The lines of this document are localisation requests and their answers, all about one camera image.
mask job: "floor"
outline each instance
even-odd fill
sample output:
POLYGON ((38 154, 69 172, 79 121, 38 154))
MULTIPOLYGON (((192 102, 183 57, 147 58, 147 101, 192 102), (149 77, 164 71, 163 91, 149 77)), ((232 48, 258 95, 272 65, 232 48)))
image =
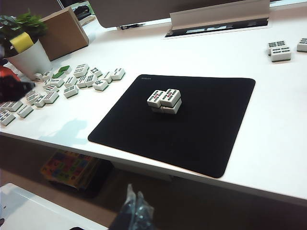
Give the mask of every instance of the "floor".
POLYGON ((155 208, 160 230, 307 229, 307 208, 201 184, 172 182, 114 169, 95 198, 53 187, 39 173, 53 148, 0 136, 0 184, 13 183, 106 227, 125 201, 127 184, 155 208))

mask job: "mouse pad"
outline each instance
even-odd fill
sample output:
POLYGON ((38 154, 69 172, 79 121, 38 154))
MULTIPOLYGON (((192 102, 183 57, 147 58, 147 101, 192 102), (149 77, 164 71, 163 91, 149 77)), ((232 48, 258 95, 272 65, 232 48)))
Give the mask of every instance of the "mouse pad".
POLYGON ((88 137, 89 141, 221 177, 255 81, 140 75, 88 137), (178 89, 176 115, 153 113, 154 90, 178 89))

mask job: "cardboard box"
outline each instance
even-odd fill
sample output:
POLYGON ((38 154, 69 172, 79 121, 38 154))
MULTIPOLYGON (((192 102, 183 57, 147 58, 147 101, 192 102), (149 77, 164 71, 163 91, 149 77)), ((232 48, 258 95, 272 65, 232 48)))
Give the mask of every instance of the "cardboard box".
POLYGON ((39 38, 50 60, 88 46, 88 37, 70 7, 42 19, 47 34, 39 38))

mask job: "white desk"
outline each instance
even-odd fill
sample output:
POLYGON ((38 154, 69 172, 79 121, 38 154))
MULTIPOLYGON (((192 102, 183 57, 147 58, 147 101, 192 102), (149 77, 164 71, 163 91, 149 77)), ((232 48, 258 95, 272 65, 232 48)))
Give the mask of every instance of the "white desk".
POLYGON ((53 204, 14 184, 0 188, 2 230, 107 230, 106 227, 53 204))
POLYGON ((90 23, 84 27, 90 45, 53 61, 54 68, 87 62, 103 71, 123 67, 126 76, 104 92, 82 89, 70 99, 61 94, 54 105, 35 108, 24 121, 17 118, 2 126, 1 134, 307 205, 307 54, 296 52, 299 39, 307 36, 306 12, 306 3, 274 7, 269 28, 173 39, 164 38, 170 23, 126 31, 108 31, 90 23), (270 61, 266 44, 277 39, 291 47, 291 61, 270 61), (140 74, 256 80, 223 177, 208 178, 87 140, 140 74), (94 109, 96 102, 100 107, 94 109))

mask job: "stacked mahjong tiles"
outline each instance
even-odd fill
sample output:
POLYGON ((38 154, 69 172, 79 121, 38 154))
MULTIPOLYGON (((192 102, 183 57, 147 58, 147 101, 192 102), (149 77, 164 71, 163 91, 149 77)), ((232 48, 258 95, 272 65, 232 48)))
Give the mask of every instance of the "stacked mahjong tiles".
MULTIPOLYGON (((307 52, 307 38, 302 38, 296 45, 297 52, 307 52)), ((268 55, 272 62, 291 60, 291 49, 284 40, 269 42, 267 44, 268 55)))
POLYGON ((218 178, 226 169, 254 85, 246 78, 140 75, 88 139, 218 178), (160 103, 166 96, 171 103, 161 106, 171 109, 180 98, 177 113, 154 113, 146 102, 152 93, 162 97, 160 103))
POLYGON ((155 113, 176 114, 182 103, 179 90, 155 90, 147 99, 147 104, 155 113))

